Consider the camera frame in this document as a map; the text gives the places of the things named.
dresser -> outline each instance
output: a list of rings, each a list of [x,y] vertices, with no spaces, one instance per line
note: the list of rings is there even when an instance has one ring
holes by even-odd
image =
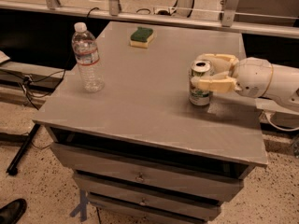
[[[101,91],[85,92],[75,66],[33,120],[90,204],[162,224],[206,223],[267,164],[254,99],[214,93],[195,106],[188,98],[192,61],[245,58],[242,36],[143,25],[154,39],[139,49],[129,46],[138,26],[113,21],[97,37]]]

can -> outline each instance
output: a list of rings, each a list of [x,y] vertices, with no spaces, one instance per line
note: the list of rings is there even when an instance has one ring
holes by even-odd
[[[213,76],[214,68],[211,61],[195,60],[189,69],[189,100],[194,105],[208,105],[211,99],[211,91],[197,89],[191,83],[193,77]]]

drawer knob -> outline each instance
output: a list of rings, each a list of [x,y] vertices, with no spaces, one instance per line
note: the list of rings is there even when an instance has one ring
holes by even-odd
[[[142,201],[139,203],[139,205],[147,206],[147,204],[146,204],[146,199],[143,198]]]
[[[135,179],[139,183],[144,183],[144,178],[142,176],[142,173],[139,173],[139,175]]]

drawer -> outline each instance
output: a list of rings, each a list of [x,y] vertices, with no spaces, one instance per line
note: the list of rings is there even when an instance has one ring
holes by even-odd
[[[243,182],[238,179],[200,173],[152,161],[136,160],[55,143],[51,145],[51,149],[64,166],[74,170],[111,176],[222,202],[231,201],[243,188]]]
[[[87,199],[92,205],[106,209],[111,212],[121,213],[132,217],[137,217],[142,220],[153,221],[161,224],[176,223],[176,224],[203,224],[203,220],[185,217],[181,215],[171,214],[160,210],[155,210],[148,207],[140,207],[138,205],[110,199],[105,196],[88,194]]]
[[[160,189],[146,189],[128,183],[118,183],[102,177],[74,174],[74,180],[80,189],[114,199],[121,199],[140,206],[149,206],[181,215],[213,220],[221,208],[209,203],[200,203],[196,197],[175,196],[176,193],[165,193]]]

white bottle cap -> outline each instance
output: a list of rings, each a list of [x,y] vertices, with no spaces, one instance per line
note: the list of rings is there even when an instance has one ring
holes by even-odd
[[[74,27],[75,31],[78,33],[84,33],[87,30],[86,24],[84,22],[77,22]]]

